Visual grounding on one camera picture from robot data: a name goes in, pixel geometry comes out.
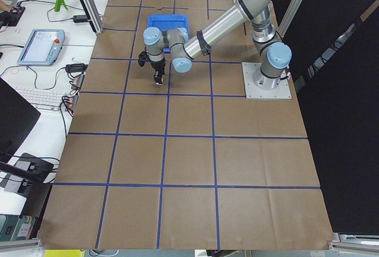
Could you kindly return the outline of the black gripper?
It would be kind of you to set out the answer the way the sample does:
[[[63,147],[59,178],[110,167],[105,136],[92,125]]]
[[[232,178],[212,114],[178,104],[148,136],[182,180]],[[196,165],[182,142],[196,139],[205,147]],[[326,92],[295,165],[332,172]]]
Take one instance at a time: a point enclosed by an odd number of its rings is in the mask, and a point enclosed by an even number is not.
[[[163,76],[165,74],[165,58],[159,61],[149,60],[152,68],[155,70],[154,80],[157,85],[163,84]]]

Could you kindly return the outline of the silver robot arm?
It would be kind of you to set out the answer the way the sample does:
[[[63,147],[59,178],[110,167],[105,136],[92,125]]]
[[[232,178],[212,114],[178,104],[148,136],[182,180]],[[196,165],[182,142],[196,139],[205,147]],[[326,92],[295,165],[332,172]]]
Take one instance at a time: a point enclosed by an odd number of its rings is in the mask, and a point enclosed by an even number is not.
[[[271,22],[269,2],[271,0],[236,0],[206,28],[196,32],[192,38],[184,28],[160,30],[148,27],[143,32],[145,48],[139,54],[138,64],[149,62],[154,69],[155,83],[163,83],[166,60],[164,50],[169,49],[172,65],[179,73],[191,70],[192,61],[199,55],[207,56],[217,42],[225,38],[238,26],[250,21],[253,28],[252,40],[262,57],[261,67],[253,74],[254,84],[263,90],[275,89],[284,80],[283,71],[288,67],[292,52],[281,42]]]

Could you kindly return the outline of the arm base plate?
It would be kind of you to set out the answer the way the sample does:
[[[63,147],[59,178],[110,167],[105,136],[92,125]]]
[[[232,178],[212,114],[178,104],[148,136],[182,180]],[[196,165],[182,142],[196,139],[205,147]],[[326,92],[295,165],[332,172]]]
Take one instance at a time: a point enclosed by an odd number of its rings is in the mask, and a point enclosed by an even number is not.
[[[276,79],[261,73],[261,63],[242,62],[247,99],[291,99],[288,76],[285,71]]]

